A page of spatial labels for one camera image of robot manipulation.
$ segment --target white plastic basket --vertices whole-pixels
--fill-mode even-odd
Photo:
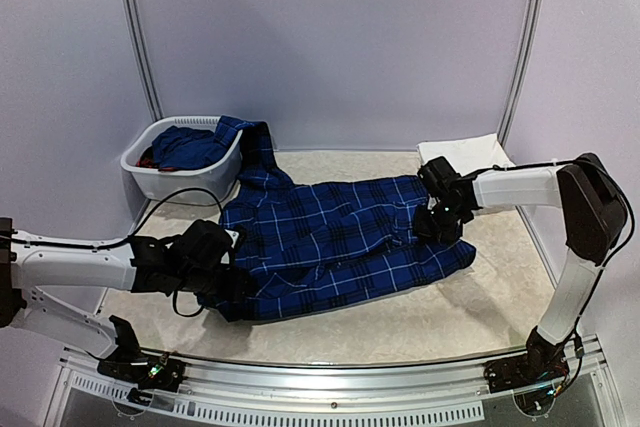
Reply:
[[[159,172],[157,169],[136,167],[142,153],[151,146],[151,142],[172,125],[191,127],[193,129],[216,130],[220,117],[168,117],[149,127],[138,140],[120,158],[120,165],[131,172],[138,186],[148,199],[161,200],[185,187],[202,187],[212,191],[220,201],[233,187],[240,171],[242,157],[240,155],[240,137],[238,132],[225,156],[209,167],[199,170],[182,170],[176,172]],[[170,202],[191,205],[212,205],[214,200],[204,192],[185,192],[173,197]]]

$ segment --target plaid shirt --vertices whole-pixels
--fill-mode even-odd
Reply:
[[[443,279],[469,266],[475,249],[421,244],[415,208],[427,192],[417,176],[295,185],[278,168],[264,122],[222,117],[216,136],[233,142],[243,129],[238,197],[221,225],[241,225],[236,265],[260,290],[242,303],[201,298],[231,320],[283,319],[334,309]]]

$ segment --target marble floor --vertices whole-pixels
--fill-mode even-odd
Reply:
[[[415,174],[419,167],[415,152],[276,156],[296,183]],[[165,204],[141,234],[177,234],[197,218],[217,217],[215,207]],[[227,323],[215,311],[180,318],[162,294],[109,291],[102,314],[129,320],[146,347],[235,361],[416,362],[523,345],[546,309],[553,287],[519,214],[512,210],[480,215],[465,226],[464,238],[478,249],[475,262],[464,271],[426,287],[337,311],[275,323]],[[197,310],[194,297],[181,295],[179,309]]]

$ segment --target white wall panel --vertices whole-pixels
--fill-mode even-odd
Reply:
[[[142,198],[118,159],[150,116],[122,0],[0,0],[0,112],[0,216],[46,235],[127,234]],[[0,330],[0,425],[42,420],[61,348]]]
[[[640,211],[640,0],[543,0],[507,142],[523,163],[593,151]],[[558,272],[564,225],[538,209],[533,224]],[[640,425],[640,241],[605,272],[585,328],[600,337],[629,425]]]
[[[138,0],[165,115],[278,146],[413,148],[497,130],[527,0]]]

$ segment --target robotic arm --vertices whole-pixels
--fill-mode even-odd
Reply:
[[[414,218],[415,233],[425,240],[455,242],[473,211],[485,207],[562,209],[568,250],[551,303],[527,340],[527,353],[487,364],[485,378],[490,391],[499,392],[534,384],[543,376],[548,380],[564,375],[564,346],[575,335],[581,358],[577,324],[628,216],[624,194],[598,157],[584,154],[561,163],[494,167],[464,177],[439,157],[418,176],[432,195],[430,205],[419,208]]]
[[[179,291],[237,301],[253,292],[251,277],[233,266],[239,232],[196,220],[182,235],[80,244],[13,230],[0,219],[0,328],[11,325],[85,350],[98,371],[140,389],[177,391],[184,364],[169,354],[141,352],[131,325],[101,319],[47,294],[43,287],[82,285],[138,292]]]

